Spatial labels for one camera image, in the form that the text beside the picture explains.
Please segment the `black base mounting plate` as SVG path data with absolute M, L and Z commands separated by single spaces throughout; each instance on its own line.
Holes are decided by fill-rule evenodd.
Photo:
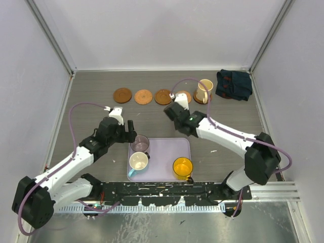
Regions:
M 123 206 L 177 205 L 181 199 L 185 206 L 215 206 L 218 201 L 251 199 L 250 187 L 242 193 L 225 188 L 217 182 L 107 182 L 83 200 L 102 200 L 106 205 L 119 202 Z

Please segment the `dark blue folded cloth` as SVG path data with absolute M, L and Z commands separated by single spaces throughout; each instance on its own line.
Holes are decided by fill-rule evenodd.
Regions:
M 253 94 L 252 80 L 247 72 L 221 69 L 216 77 L 215 94 L 224 99 L 248 101 Z

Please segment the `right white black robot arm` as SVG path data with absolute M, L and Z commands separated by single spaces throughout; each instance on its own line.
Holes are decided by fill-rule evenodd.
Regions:
M 186 135 L 215 142 L 244 159 L 244 165 L 227 175 L 221 184 L 225 198 L 234 199 L 240 190 L 253 183 L 265 185 L 281 162 L 271 137 L 266 133 L 247 134 L 224 126 L 206 114 L 190 111 L 172 102 L 164 113 L 174 123 L 175 130 Z

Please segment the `lilac plastic tray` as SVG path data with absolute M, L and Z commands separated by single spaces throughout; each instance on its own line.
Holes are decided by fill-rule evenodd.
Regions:
M 191 159 L 190 143 L 186 138 L 150 138 L 150 159 L 144 172 L 127 178 L 132 182 L 174 182 L 173 162 L 179 157 Z

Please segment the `purple glass cup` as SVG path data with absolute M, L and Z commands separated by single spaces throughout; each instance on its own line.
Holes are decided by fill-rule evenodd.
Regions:
M 134 152 L 142 152 L 147 155 L 147 157 L 150 159 L 150 141 L 149 139 L 144 135 L 137 135 L 135 138 L 135 141 L 131 143 L 131 149 Z

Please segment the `cream yellow mug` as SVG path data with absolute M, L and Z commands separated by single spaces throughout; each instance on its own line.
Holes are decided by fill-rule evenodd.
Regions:
M 208 103 L 214 84 L 209 79 L 201 79 L 196 89 L 196 96 L 203 103 Z

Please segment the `aluminium front rail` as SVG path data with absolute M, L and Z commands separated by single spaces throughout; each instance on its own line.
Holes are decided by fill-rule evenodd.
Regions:
M 99 190 L 99 186 L 104 183 L 89 182 L 86 179 L 78 179 L 73 183 L 67 183 L 58 189 L 50 189 L 47 186 L 38 186 L 31 195 L 30 198 L 35 198 L 36 194 L 39 193 L 41 199 L 50 205 L 67 205 L 78 199 L 82 201 L 84 197 L 89 196 L 92 192 Z M 299 195 L 297 188 L 292 182 L 271 182 L 267 185 L 250 185 L 250 192 L 252 195 L 251 199 L 242 200 L 261 200 L 261 201 L 287 201 L 287 200 L 298 200 Z M 219 202 L 230 202 L 236 200 L 222 200 Z

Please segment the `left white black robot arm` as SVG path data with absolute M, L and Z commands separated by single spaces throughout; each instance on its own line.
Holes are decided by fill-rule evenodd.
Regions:
M 100 180 L 90 174 L 83 174 L 73 183 L 69 180 L 105 155 L 113 144 L 132 143 L 136 136 L 132 120 L 122 125 L 116 118 L 105 117 L 93 134 L 83 139 L 60 163 L 33 179 L 22 178 L 12 204 L 19 227 L 25 221 L 39 229 L 47 224 L 56 210 L 71 202 L 86 197 L 99 199 L 103 191 Z

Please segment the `woven rattan coaster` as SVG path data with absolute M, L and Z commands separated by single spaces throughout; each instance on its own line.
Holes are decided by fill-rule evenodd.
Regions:
M 186 96 L 187 96 L 187 100 L 188 100 L 188 103 L 191 102 L 192 97 L 191 97 L 191 94 L 190 94 L 188 91 L 181 90 L 181 91 L 178 91 L 178 92 L 176 93 L 176 95 L 178 95 L 178 94 L 186 94 Z
M 142 89 L 137 91 L 134 96 L 136 103 L 140 105 L 149 104 L 152 101 L 152 98 L 153 98 L 152 93 L 147 89 Z

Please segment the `yellow glass mug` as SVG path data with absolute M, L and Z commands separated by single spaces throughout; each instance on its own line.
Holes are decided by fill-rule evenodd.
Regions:
M 193 183 L 192 172 L 193 164 L 190 159 L 179 157 L 173 162 L 173 174 L 177 180 Z

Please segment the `dark wooden coaster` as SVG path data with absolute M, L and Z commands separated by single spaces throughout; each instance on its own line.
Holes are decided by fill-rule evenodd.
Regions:
M 132 98 L 132 92 L 128 88 L 119 88 L 115 90 L 113 93 L 114 101 L 120 104 L 129 102 L 131 98 Z
M 207 103 L 203 103 L 202 100 L 200 100 L 200 99 L 197 98 L 196 91 L 193 92 L 193 98 L 194 98 L 195 102 L 197 102 L 198 104 L 203 104 L 203 105 L 207 104 Z
M 170 90 L 160 89 L 154 95 L 155 102 L 159 105 L 168 105 L 172 99 L 170 97 Z

